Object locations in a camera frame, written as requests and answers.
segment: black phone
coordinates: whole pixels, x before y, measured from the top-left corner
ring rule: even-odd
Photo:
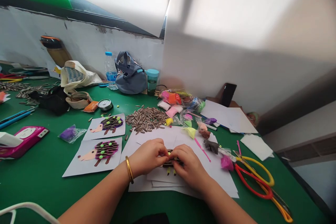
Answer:
[[[229,107],[233,94],[235,93],[237,85],[235,84],[231,84],[231,83],[225,83],[224,84],[224,91],[222,94],[222,98],[220,103],[225,106],[225,107]]]

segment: pile of sunflower seeds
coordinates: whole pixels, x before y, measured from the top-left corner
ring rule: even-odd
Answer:
[[[165,124],[166,119],[169,117],[158,110],[157,108],[144,108],[144,105],[138,111],[134,111],[133,114],[126,116],[127,125],[132,124],[132,129],[136,131],[136,135],[145,132],[151,132],[153,129],[164,129],[165,127],[161,127]]]
[[[13,82],[13,83],[3,83],[0,82],[0,91],[16,91],[18,94],[16,95],[16,98],[22,98],[26,99],[26,102],[19,102],[19,104],[24,104],[26,106],[33,106],[36,107],[39,105],[39,101],[32,99],[28,96],[29,93],[33,91],[37,91],[41,94],[48,94],[49,91],[49,84],[43,84],[41,86],[35,86],[31,87],[30,83],[18,83],[18,82]]]

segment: bottle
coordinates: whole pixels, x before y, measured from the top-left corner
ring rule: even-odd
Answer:
[[[108,88],[111,90],[117,90],[118,87],[116,85],[116,78],[118,75],[118,71],[114,63],[114,58],[112,57],[111,52],[105,52],[105,55],[106,55],[105,72],[106,72],[106,78],[109,81]]]
[[[159,71],[155,69],[148,69],[147,73],[147,95],[153,96],[156,90],[156,83],[159,77]]]

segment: plastic bottle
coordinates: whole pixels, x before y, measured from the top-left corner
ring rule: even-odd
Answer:
[[[110,82],[108,84],[108,88],[111,90],[117,90],[118,87],[116,85],[116,78],[118,75],[118,71],[116,69],[114,58],[112,57],[111,52],[105,52],[106,55],[106,61],[105,61],[105,72],[106,72],[106,78]]]

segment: hedgehog picture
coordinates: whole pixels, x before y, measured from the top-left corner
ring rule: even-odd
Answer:
[[[100,161],[102,159],[106,159],[105,164],[107,165],[111,159],[111,157],[116,153],[119,149],[119,145],[116,143],[116,141],[111,140],[107,142],[100,142],[96,144],[94,149],[90,150],[88,153],[86,153],[84,156],[79,155],[78,159],[80,161],[87,161],[92,159],[97,159],[95,167],[98,166]]]
[[[105,130],[104,135],[108,133],[108,131],[112,131],[114,133],[116,131],[116,128],[120,127],[124,122],[120,117],[105,117],[103,121],[100,122],[100,124],[95,129],[90,129],[90,132],[100,132],[102,130]]]
[[[168,154],[170,155],[170,153],[173,151],[172,149],[168,149],[167,150],[168,151]],[[179,158],[175,158],[174,159],[176,162],[178,162],[180,165],[183,165],[183,162],[179,159]],[[165,162],[163,165],[162,165],[162,167],[163,168],[168,168],[167,169],[167,176],[169,176],[169,174],[170,174],[170,168],[171,167],[174,167],[174,165],[173,165],[173,163],[172,163],[172,161],[171,160],[169,160],[169,161],[167,161],[167,162]]]

